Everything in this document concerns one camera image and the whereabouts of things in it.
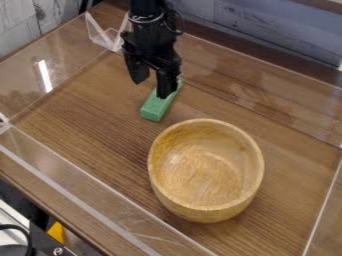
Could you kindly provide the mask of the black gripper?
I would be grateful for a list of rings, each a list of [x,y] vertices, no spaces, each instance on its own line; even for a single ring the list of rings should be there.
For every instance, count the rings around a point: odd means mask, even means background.
[[[150,76],[150,68],[157,71],[157,95],[166,99],[178,90],[181,56],[175,50],[182,30],[177,18],[130,18],[131,31],[122,33],[125,40],[125,60],[135,84]]]

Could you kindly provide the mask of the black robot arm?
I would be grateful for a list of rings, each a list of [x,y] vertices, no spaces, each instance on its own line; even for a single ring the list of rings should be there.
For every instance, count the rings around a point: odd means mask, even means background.
[[[175,43],[182,31],[177,10],[167,0],[130,0],[133,30],[121,33],[131,80],[139,85],[157,72],[157,96],[166,99],[178,90],[182,58]]]

